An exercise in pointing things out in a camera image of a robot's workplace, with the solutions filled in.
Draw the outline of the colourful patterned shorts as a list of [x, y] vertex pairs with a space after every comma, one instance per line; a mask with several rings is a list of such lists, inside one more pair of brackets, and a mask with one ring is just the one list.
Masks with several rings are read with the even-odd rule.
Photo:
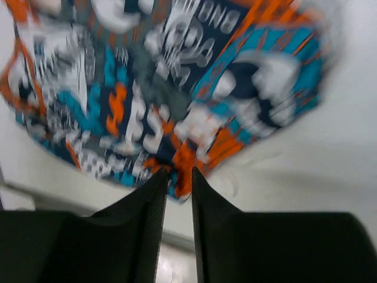
[[328, 25], [299, 1], [5, 1], [1, 95], [48, 151], [126, 187], [207, 174], [319, 102]]

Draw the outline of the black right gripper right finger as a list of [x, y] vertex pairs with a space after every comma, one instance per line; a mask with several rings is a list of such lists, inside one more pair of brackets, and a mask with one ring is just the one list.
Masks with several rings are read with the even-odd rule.
[[198, 282], [375, 282], [376, 251], [348, 212], [244, 212], [192, 171]]

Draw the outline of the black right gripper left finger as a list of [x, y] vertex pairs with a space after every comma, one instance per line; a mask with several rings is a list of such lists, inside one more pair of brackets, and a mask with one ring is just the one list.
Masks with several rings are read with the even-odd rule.
[[2, 282], [154, 282], [168, 173], [89, 217], [1, 212]]

